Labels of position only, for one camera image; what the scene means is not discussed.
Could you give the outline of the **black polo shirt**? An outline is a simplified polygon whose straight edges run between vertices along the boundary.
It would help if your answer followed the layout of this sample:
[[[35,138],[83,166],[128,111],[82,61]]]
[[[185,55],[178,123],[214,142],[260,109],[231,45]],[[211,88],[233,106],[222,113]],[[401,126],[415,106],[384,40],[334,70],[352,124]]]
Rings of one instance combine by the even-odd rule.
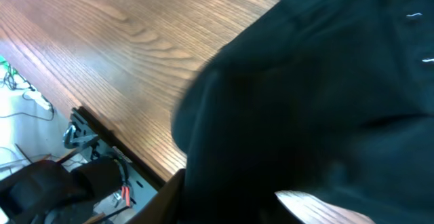
[[[177,108],[179,223],[283,223],[283,190],[433,222],[433,0],[281,0]]]

